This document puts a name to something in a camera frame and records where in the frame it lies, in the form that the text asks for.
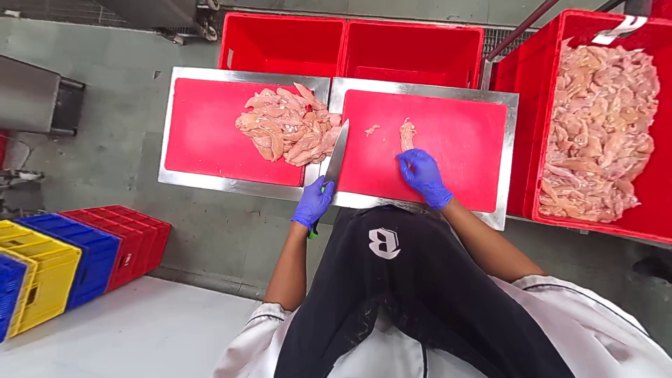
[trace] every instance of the white label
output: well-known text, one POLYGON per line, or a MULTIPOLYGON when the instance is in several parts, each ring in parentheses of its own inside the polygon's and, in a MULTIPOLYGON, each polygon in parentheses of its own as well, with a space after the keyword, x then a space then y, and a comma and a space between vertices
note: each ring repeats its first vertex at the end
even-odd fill
POLYGON ((233 61, 233 50, 228 50, 228 57, 226 58, 226 66, 231 69, 231 61, 233 61))
POLYGON ((369 231, 369 248, 376 254, 378 257, 382 257, 387 260, 391 260, 396 257, 396 255, 401 252, 397 247, 399 246, 399 240, 396 238, 396 232, 390 231, 387 229, 373 229, 369 231), (381 250, 380 246, 385 245, 385 250, 381 250))

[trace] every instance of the black apron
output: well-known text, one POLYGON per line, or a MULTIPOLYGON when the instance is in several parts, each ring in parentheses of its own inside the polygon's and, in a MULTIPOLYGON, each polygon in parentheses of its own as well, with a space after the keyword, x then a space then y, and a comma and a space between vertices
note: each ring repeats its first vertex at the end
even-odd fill
POLYGON ((449 352, 487 377, 573 377, 539 325, 471 260, 447 223, 393 206, 339 212, 275 377, 326 377, 371 334, 379 307, 424 348, 449 352))

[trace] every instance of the yellow plastic crate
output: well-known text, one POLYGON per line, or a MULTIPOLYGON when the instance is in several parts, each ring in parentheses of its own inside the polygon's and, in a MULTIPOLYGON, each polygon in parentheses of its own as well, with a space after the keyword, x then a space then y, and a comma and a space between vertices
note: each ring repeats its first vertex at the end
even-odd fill
POLYGON ((8 338, 63 313, 81 257, 79 248, 11 221, 0 221, 0 253, 28 265, 8 338))

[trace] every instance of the raw chicken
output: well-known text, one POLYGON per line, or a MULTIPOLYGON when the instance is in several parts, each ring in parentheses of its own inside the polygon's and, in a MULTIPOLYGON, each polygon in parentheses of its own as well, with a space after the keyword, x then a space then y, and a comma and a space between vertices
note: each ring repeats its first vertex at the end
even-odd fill
POLYGON ((341 115, 327 111, 312 92, 294 83, 301 96, 284 88, 264 89, 247 100, 248 113, 236 119, 261 156, 270 161, 284 157, 298 167, 331 156, 341 131, 341 115))
POLYGON ((412 124, 408 118, 404 124, 399 128, 399 135, 401 136, 401 152, 406 152, 413 149, 413 136, 417 133, 415 125, 412 124))
POLYGON ((562 43, 541 214, 608 223, 639 204, 632 180, 653 152, 660 87, 641 50, 562 43))
POLYGON ((376 131, 377 128, 380 128, 380 125, 379 125, 379 124, 375 124, 375 125, 371 126, 370 129, 365 130, 364 132, 366 133, 366 137, 368 138, 369 135, 373 134, 374 131, 376 131))

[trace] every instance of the hand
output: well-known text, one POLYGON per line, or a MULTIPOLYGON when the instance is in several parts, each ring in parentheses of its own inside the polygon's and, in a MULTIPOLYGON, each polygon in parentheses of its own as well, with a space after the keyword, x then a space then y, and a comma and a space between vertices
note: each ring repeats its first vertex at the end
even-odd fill
POLYGON ((293 221, 311 228, 312 224, 327 212, 327 208, 329 208, 329 203, 331 202, 331 195, 334 193, 334 183, 330 181, 322 193, 322 185, 324 183, 325 177, 320 176, 315 182, 304 188, 301 200, 298 201, 296 212, 294 212, 294 216, 292 217, 293 221))
POLYGON ((396 156, 399 169, 406 183, 422 194, 431 207, 442 209, 453 198, 441 181, 441 172, 436 160, 421 149, 409 149, 396 156))

